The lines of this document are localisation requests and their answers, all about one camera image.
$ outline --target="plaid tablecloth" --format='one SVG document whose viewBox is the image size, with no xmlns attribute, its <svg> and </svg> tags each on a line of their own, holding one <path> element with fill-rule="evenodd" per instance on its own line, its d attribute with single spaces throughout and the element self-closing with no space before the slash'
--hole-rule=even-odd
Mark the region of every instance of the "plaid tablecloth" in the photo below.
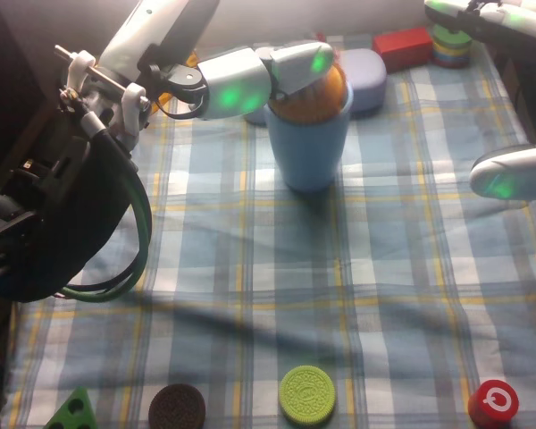
<svg viewBox="0 0 536 429">
<path fill-rule="evenodd" d="M 279 380 L 316 365 L 337 388 L 331 428 L 471 427 L 490 378 L 518 392 L 515 427 L 536 428 L 536 203 L 467 182 L 523 140 L 479 45 L 464 70 L 390 75 L 318 197 L 282 183 L 266 129 L 154 116 L 135 151 L 155 220 L 145 275 L 108 304 L 20 306 L 1 427 L 40 428 L 84 386 L 100 428 L 147 428 L 170 383 L 203 393 L 206 428 L 290 427 Z M 127 216 L 81 280 L 136 251 Z"/>
</svg>

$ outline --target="green triangle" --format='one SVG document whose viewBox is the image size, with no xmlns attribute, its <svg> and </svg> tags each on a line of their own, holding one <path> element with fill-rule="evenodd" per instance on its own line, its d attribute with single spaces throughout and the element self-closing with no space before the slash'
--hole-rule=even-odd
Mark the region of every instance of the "green triangle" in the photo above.
<svg viewBox="0 0 536 429">
<path fill-rule="evenodd" d="M 83 387 L 73 391 L 44 429 L 97 429 L 88 391 Z"/>
</svg>

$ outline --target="metal rod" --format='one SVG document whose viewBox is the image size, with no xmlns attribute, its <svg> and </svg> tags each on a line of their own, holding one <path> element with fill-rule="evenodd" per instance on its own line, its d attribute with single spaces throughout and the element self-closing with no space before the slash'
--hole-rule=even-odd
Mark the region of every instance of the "metal rod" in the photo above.
<svg viewBox="0 0 536 429">
<path fill-rule="evenodd" d="M 71 52 L 63 49 L 61 46 L 56 45 L 54 48 L 54 53 L 59 56 L 60 58 L 64 59 L 67 63 L 71 63 Z M 115 88 L 121 95 L 125 94 L 125 87 L 121 85 L 120 83 L 116 82 L 115 80 L 108 78 L 105 76 L 102 72 L 100 72 L 98 69 L 95 69 L 93 67 L 89 67 L 86 69 L 86 73 L 89 76 L 93 76 L 96 79 L 101 80 L 103 83 L 106 83 L 107 85 L 112 86 Z M 149 100 L 147 97 L 141 97 L 140 99 L 141 105 L 143 106 L 144 110 L 149 106 Z"/>
</svg>

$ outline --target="blue plastic cup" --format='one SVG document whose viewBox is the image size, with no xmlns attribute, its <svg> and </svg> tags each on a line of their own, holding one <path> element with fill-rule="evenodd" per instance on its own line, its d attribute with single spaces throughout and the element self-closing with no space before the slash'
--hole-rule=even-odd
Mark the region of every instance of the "blue plastic cup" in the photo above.
<svg viewBox="0 0 536 429">
<path fill-rule="evenodd" d="M 292 189 L 317 192 L 331 185 L 346 144 L 353 99 L 353 89 L 348 84 L 341 112 L 326 122 L 308 125 L 282 119 L 269 105 L 264 106 L 276 164 Z"/>
</svg>

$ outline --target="white wall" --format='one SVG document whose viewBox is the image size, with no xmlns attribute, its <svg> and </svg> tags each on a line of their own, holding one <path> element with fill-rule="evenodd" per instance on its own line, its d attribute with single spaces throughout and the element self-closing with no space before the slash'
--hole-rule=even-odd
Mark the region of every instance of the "white wall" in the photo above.
<svg viewBox="0 0 536 429">
<path fill-rule="evenodd" d="M 38 83 L 54 94 L 54 45 L 100 54 L 137 0 L 0 0 Z M 232 47 L 307 33 L 348 34 L 425 23 L 423 0 L 221 0 L 202 46 Z"/>
</svg>

